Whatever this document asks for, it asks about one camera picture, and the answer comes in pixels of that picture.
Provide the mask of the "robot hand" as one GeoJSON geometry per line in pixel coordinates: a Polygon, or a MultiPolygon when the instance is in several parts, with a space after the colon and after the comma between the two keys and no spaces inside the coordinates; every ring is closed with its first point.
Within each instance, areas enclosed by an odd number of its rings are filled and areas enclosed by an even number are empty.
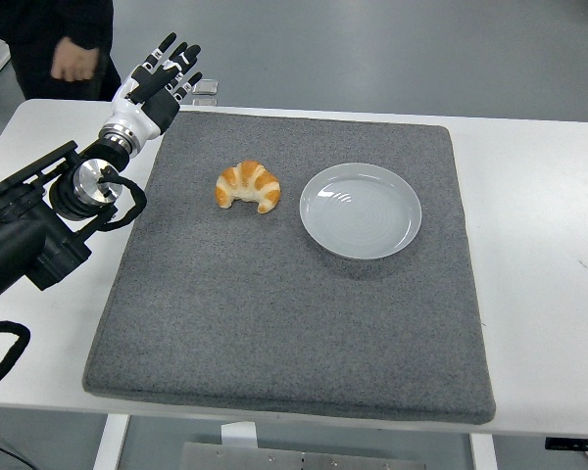
{"type": "Polygon", "coordinates": [[[131,153],[163,135],[180,110],[180,102],[200,81],[193,72],[201,47],[173,43],[170,33],[136,66],[112,100],[112,115],[99,136],[122,142],[131,153]]]}

